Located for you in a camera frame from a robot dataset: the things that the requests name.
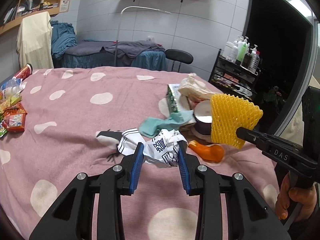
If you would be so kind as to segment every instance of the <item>bed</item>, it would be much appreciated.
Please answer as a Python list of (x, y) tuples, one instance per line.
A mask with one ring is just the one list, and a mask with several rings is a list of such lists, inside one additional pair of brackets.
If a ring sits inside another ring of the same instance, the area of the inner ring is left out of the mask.
[[(120, 163), (122, 156), (109, 158), (114, 138), (97, 134), (138, 127), (149, 116), (164, 119), (167, 84), (185, 77), (130, 67), (34, 71), (22, 92), (26, 130), (0, 139), (0, 204), (16, 230), (28, 239), (78, 173), (101, 174)], [(194, 154), (190, 148), (187, 152)], [(274, 207), (279, 193), (274, 166), (254, 145), (230, 150), (219, 164), (199, 160), (220, 174), (243, 173)], [(122, 197), (126, 240), (194, 240), (198, 201), (197, 196), (186, 195), (177, 167), (143, 164), (134, 195)], [(223, 198), (222, 202), (223, 239), (228, 239)], [(96, 215), (92, 231), (96, 239)]]
[[(54, 67), (95, 68), (113, 66), (114, 47), (115, 44), (112, 41), (81, 41), (77, 46), (68, 48), (61, 59), (53, 58)], [(132, 48), (138, 48), (138, 50), (132, 52)], [(132, 52), (132, 59), (120, 54), (120, 49), (123, 49), (125, 53)], [(131, 66), (149, 70), (167, 70), (164, 49), (155, 43), (151, 44), (149, 41), (120, 41), (118, 53), (120, 54), (117, 59), (118, 67)]]

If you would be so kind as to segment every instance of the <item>floor lamp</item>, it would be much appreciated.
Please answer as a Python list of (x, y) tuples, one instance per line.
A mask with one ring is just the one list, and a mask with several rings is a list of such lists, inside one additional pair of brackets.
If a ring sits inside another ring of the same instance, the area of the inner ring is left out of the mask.
[(148, 7), (141, 7), (141, 6), (129, 6), (124, 8), (121, 11), (120, 14), (120, 22), (119, 22), (119, 26), (118, 26), (118, 33), (117, 33), (117, 39), (116, 39), (116, 51), (115, 51), (115, 62), (114, 62), (114, 66), (116, 67), (116, 62), (117, 62), (117, 52), (118, 52), (118, 42), (119, 42), (119, 33), (120, 33), (120, 26), (121, 26), (121, 22), (122, 22), (122, 14), (125, 10), (127, 10), (128, 8), (142, 8), (142, 9), (147, 9), (147, 10), (151, 10), (151, 11), (157, 11), (157, 12), (162, 12), (165, 14), (171, 14), (170, 12), (167, 11), (163, 11), (163, 10), (159, 10), (159, 9), (153, 9), (153, 8), (148, 8)]

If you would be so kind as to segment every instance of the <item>silver screw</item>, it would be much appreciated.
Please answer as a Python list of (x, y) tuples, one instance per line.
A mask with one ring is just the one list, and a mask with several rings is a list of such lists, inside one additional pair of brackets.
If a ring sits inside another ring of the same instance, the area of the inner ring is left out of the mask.
[(198, 170), (199, 171), (206, 171), (208, 168), (207, 168), (207, 166), (204, 166), (204, 165), (199, 165), (198, 166)]
[(236, 173), (236, 174), (235, 174), (235, 178), (236, 178), (237, 180), (241, 180), (241, 179), (243, 179), (243, 175), (242, 175), (241, 173)]
[(77, 175), (77, 179), (84, 179), (85, 178), (85, 173), (79, 173), (78, 175)]
[(121, 171), (122, 170), (122, 166), (121, 165), (116, 165), (116, 166), (113, 166), (112, 168), (114, 171)]

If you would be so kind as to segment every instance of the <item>white tile wall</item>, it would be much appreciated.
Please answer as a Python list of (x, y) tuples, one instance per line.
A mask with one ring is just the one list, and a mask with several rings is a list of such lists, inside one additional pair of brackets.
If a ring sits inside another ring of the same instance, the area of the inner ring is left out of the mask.
[[(218, 50), (242, 35), (248, 4), (249, 0), (71, 0), (69, 12), (52, 19), (72, 23), (79, 40), (113, 41), (123, 8), (143, 6), (170, 11), (171, 15), (141, 9), (126, 11), (119, 39), (136, 41), (149, 36), (166, 49), (185, 50), (194, 61), (183, 64), (180, 71), (195, 72), (207, 80)], [(0, 81), (17, 69), (17, 31), (0, 37)]]

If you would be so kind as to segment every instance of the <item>teal cloth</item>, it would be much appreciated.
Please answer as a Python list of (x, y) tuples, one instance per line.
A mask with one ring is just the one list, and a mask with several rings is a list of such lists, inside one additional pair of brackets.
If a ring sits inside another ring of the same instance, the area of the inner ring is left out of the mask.
[(161, 129), (178, 130), (179, 127), (192, 119), (193, 110), (180, 111), (178, 113), (171, 113), (166, 120), (148, 117), (139, 127), (141, 135), (148, 138), (157, 136)]

